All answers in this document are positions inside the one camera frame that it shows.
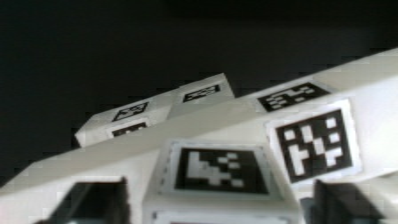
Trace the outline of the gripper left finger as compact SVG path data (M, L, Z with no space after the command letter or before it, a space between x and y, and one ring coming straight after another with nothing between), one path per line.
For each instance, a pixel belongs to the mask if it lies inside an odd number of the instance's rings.
M129 181L79 182L50 217L35 224L132 224Z

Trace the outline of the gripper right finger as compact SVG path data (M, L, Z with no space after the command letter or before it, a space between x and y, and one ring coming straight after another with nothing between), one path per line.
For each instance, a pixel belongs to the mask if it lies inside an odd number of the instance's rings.
M306 224L390 224L390 184L315 181L313 195L301 199Z

